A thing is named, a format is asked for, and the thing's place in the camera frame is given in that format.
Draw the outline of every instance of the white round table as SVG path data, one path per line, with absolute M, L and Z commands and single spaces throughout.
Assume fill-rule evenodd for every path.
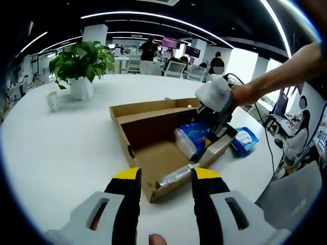
M 54 83 L 29 91 L 7 116 L 1 137 L 13 191 L 35 226 L 41 232 L 61 228 L 75 207 L 128 168 L 109 106 L 194 97 L 201 85 L 168 77 L 105 75 L 94 81 L 95 95 L 87 102 L 71 101 L 69 90 L 60 91 Z M 52 91 L 61 95 L 56 113 L 45 98 Z M 233 113 L 231 125 L 250 128 L 259 143 L 246 158 L 236 158 L 228 149 L 211 169 L 231 190 L 255 202 L 273 174 L 264 128 L 241 108 Z M 268 137 L 276 168 L 283 153 Z M 152 233 L 164 236 L 168 244 L 199 244 L 190 184 L 156 204 L 142 194 L 140 206 L 137 244 L 148 244 Z

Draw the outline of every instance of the wet wipes package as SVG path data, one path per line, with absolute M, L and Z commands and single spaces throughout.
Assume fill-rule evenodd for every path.
M 209 131 L 207 122 L 182 125 L 174 132 L 175 144 L 188 159 L 196 159 L 205 151 L 205 140 Z
M 236 130 L 238 134 L 231 144 L 241 155 L 247 155 L 259 140 L 247 127 L 238 128 Z

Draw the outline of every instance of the white flower pot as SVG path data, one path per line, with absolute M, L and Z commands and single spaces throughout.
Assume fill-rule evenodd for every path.
M 80 77 L 79 79 L 69 79 L 71 84 L 71 95 L 75 100 L 84 101 L 93 97 L 93 84 L 87 79 Z

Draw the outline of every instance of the computer monitor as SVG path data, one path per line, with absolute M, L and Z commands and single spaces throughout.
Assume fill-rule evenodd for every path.
M 287 107 L 288 98 L 283 91 L 279 92 L 279 97 L 275 105 L 274 114 L 285 117 L 286 107 Z
M 163 47 L 171 47 L 171 48 L 180 48 L 180 41 L 174 38 L 164 37 L 162 39 L 162 46 Z
M 200 52 L 201 52 L 201 50 L 194 48 L 194 47 L 190 47 L 190 46 L 186 46 L 186 49 L 185 49 L 186 55 L 189 55 L 189 56 L 195 57 L 195 58 L 200 57 Z

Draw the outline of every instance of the ceiling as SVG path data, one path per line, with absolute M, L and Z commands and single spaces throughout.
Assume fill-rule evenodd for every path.
M 105 23 L 109 32 L 153 33 L 173 38 L 200 36 L 208 43 L 229 47 L 208 33 L 170 19 L 139 14 L 111 14 L 81 19 L 81 16 L 113 11 L 139 11 L 168 16 L 203 28 L 218 37 L 242 38 L 285 50 L 274 22 L 259 0 L 180 0 L 174 6 L 137 0 L 96 3 L 88 0 L 83 2 L 67 0 L 56 2 L 52 7 L 45 5 L 44 1 L 36 2 L 39 4 L 29 6 L 32 8 L 27 11 L 34 23 L 30 36 L 18 43 L 16 46 L 18 53 L 27 43 L 46 31 L 48 33 L 30 45 L 25 50 L 26 53 L 38 53 L 55 43 L 81 36 L 85 26 L 97 23 Z M 114 36 L 122 34 L 108 34 L 107 39 Z M 233 45 L 253 51 L 253 46 L 247 47 L 238 43 Z

